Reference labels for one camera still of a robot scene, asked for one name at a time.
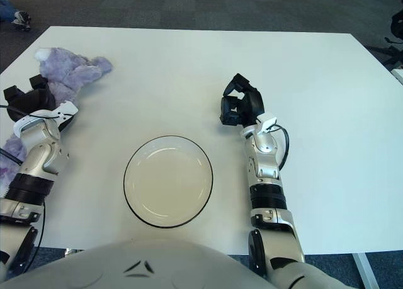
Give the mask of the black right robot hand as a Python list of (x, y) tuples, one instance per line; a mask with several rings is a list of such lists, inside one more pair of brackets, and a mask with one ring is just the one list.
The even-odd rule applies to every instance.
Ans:
[(261, 93), (237, 73), (224, 90), (220, 110), (223, 125), (245, 128), (256, 124), (257, 117), (264, 113), (264, 104)]

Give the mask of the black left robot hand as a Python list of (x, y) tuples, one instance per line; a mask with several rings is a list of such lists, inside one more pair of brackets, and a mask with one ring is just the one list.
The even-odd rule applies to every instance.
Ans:
[(38, 110), (56, 109), (55, 97), (50, 91), (46, 78), (39, 74), (30, 78), (30, 84), (32, 90), (26, 93), (16, 86), (3, 91), (8, 106), (17, 109), (17, 111), (7, 109), (10, 119), (14, 122)]

